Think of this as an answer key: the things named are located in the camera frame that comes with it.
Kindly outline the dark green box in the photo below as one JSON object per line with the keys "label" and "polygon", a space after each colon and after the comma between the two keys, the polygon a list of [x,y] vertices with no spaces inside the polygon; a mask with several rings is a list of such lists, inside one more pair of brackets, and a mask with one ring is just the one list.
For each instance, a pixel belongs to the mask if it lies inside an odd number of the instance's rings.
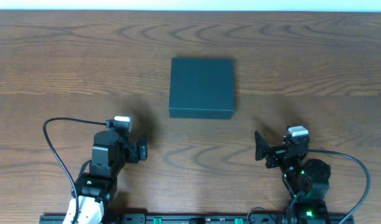
{"label": "dark green box", "polygon": [[173,57],[171,118],[231,119],[234,114],[234,61],[230,58]]}

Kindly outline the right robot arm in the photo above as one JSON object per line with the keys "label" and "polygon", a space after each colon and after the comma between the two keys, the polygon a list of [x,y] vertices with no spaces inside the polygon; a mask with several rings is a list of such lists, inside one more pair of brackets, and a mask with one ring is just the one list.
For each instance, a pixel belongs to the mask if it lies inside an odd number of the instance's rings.
{"label": "right robot arm", "polygon": [[279,223],[330,223],[324,196],[329,190],[331,167],[320,159],[304,158],[309,153],[309,131],[302,126],[288,127],[283,143],[269,146],[262,135],[255,134],[255,159],[266,160],[268,169],[278,167],[291,196]]}

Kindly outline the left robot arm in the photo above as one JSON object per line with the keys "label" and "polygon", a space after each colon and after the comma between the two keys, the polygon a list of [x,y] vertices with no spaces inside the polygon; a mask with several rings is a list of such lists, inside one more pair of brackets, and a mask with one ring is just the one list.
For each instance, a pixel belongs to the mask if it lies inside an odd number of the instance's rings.
{"label": "left robot arm", "polygon": [[129,142],[123,130],[100,131],[94,135],[89,171],[75,181],[77,196],[70,200],[64,224],[111,223],[116,219],[110,206],[117,190],[117,176],[127,163],[147,158],[147,138]]}

